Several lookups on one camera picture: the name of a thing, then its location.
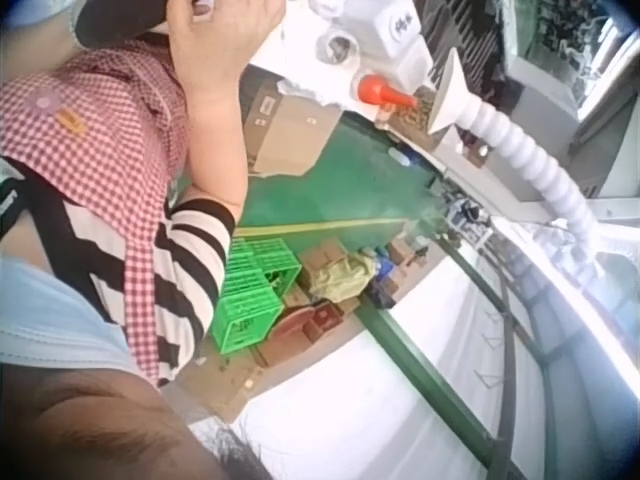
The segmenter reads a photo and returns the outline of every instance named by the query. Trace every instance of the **red gingham fabric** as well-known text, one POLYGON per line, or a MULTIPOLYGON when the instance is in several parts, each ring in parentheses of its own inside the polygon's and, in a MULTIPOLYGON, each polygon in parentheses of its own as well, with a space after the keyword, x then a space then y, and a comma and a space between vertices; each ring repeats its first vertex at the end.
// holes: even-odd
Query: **red gingham fabric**
POLYGON ((185 101, 168 50, 130 42, 87 52, 58 72, 3 86, 0 115, 3 155, 124 237, 127 340, 141 370, 156 380, 152 248, 187 152, 185 101), (73 112, 83 128, 65 126, 61 112, 73 112))

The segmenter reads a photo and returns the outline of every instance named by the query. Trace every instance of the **white flexible hose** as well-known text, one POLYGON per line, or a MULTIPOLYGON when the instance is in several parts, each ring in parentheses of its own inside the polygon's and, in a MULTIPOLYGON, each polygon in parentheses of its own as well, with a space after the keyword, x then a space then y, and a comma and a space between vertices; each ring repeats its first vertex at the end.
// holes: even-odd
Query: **white flexible hose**
POLYGON ((495 148, 540 192, 556 215, 567 220, 567 228, 575 236, 583 256, 595 257, 598 222, 578 186, 554 157, 509 117, 477 95, 469 93, 456 123, 495 148))

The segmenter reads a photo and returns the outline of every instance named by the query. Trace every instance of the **box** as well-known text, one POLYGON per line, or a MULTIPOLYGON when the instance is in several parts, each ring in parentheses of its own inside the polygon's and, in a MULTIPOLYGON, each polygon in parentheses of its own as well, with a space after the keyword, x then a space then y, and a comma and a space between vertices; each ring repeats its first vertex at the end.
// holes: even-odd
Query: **box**
POLYGON ((317 247, 299 253, 298 260, 302 264, 302 271, 298 277, 300 285, 303 288, 309 288, 314 271, 326 267, 331 262, 343 259, 347 253, 347 249, 337 237, 328 238, 317 247))
POLYGON ((415 256, 415 252, 407 245, 407 242, 398 238, 387 245, 387 251, 389 252, 389 258, 396 265, 404 265, 415 256))
POLYGON ((300 176, 315 165, 342 110, 323 107, 307 98, 281 95, 278 79, 263 78, 244 119, 249 169, 259 176, 300 176))
POLYGON ((358 297, 347 298, 338 303, 337 306, 342 311, 342 315, 349 315, 360 306, 360 299, 358 297))
POLYGON ((202 365, 190 362, 176 382, 197 401, 225 422, 240 414, 264 374, 250 352, 243 350, 222 356, 213 341, 202 343, 202 365))
POLYGON ((328 238, 322 242, 320 250, 324 252, 328 263, 337 262, 347 256, 347 249, 336 237, 328 238))
POLYGON ((285 308, 306 307, 311 303, 307 294, 300 288, 300 285, 294 282, 289 291, 282 297, 282 303, 285 308))
POLYGON ((281 337, 270 338, 260 345, 250 347, 250 350, 258 365, 269 368, 300 355, 312 344, 301 328, 281 337))

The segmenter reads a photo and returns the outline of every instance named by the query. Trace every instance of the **orange nozzle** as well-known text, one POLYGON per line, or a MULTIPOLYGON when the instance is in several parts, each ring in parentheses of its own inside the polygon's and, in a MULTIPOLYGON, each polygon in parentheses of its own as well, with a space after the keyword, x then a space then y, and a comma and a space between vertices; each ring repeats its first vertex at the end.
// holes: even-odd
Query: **orange nozzle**
POLYGON ((361 102, 371 105, 391 103, 409 108, 418 106, 416 97, 399 92, 389 85, 386 78, 380 75, 365 75, 360 79, 358 98, 361 102))

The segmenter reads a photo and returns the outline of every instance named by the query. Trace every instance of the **black and white striped shirt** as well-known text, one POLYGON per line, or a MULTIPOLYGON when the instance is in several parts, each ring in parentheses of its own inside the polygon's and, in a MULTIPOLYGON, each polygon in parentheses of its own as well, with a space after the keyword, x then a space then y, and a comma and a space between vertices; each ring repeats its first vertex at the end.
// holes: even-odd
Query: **black and white striped shirt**
MULTIPOLYGON (((124 239, 24 165, 0 158, 0 172, 0 240, 28 210, 56 277, 124 327, 124 239)), ((165 208, 153 249, 160 383, 186 365, 209 329, 234 228, 229 210, 212 200, 165 208)))

